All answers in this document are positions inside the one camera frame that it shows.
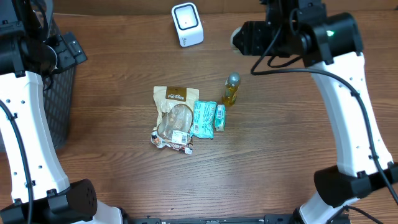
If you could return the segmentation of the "silver round ball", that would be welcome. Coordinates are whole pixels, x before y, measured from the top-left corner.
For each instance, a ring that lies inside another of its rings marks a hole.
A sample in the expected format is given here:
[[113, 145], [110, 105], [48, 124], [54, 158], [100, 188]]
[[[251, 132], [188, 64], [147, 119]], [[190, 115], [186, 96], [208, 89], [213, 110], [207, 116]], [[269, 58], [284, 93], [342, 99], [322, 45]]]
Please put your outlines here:
[[222, 98], [222, 102], [225, 106], [232, 106], [235, 104], [240, 82], [241, 77], [237, 72], [231, 73], [226, 79], [225, 91]]

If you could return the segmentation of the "teal tissue pack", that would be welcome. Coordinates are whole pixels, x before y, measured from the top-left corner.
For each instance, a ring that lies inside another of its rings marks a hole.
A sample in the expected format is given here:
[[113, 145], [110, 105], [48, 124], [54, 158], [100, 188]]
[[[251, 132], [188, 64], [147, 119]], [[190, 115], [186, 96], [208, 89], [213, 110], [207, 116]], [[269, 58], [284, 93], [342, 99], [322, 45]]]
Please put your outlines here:
[[225, 105], [217, 105], [215, 114], [215, 130], [219, 132], [224, 131], [226, 124], [226, 108]]

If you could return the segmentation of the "teal white snack packet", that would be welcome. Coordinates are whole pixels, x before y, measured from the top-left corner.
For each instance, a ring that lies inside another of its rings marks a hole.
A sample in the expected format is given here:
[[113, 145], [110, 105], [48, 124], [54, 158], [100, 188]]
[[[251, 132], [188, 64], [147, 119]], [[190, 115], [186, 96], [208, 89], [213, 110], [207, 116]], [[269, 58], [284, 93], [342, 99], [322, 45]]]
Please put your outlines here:
[[193, 109], [193, 124], [190, 130], [191, 136], [201, 139], [213, 139], [213, 121], [217, 103], [215, 101], [196, 100]]

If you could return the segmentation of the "brown snack packet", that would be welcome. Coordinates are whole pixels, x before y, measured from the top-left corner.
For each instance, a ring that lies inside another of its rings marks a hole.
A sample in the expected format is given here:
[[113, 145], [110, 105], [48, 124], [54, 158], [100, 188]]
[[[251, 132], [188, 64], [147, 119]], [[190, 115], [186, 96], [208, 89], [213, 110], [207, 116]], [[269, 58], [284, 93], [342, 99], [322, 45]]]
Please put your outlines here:
[[158, 117], [150, 136], [152, 144], [159, 149], [168, 147], [184, 154], [192, 154], [193, 107], [199, 100], [198, 89], [155, 86], [153, 99]]

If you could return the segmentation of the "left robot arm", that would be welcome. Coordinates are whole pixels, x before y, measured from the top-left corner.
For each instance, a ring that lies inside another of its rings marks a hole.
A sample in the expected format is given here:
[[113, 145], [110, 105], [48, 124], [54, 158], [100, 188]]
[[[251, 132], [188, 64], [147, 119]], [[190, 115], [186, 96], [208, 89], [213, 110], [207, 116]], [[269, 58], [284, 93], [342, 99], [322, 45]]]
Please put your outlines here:
[[4, 223], [131, 223], [121, 208], [100, 202], [88, 179], [70, 182], [45, 115], [44, 80], [83, 63], [73, 34], [51, 35], [51, 3], [1, 2], [1, 136], [13, 203]]

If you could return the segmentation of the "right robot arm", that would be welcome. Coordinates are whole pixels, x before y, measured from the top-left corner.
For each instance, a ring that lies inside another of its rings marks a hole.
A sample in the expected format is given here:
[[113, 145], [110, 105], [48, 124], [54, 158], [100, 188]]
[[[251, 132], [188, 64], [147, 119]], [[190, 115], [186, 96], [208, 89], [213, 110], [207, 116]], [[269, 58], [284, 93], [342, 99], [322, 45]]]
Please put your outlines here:
[[348, 223], [347, 210], [371, 193], [397, 192], [397, 163], [380, 135], [365, 77], [363, 42], [355, 18], [329, 16], [321, 1], [266, 1], [266, 18], [247, 21], [231, 45], [258, 61], [285, 58], [268, 74], [295, 73], [303, 62], [322, 95], [333, 130], [337, 162], [314, 175], [315, 194], [291, 215], [266, 215], [266, 223]]

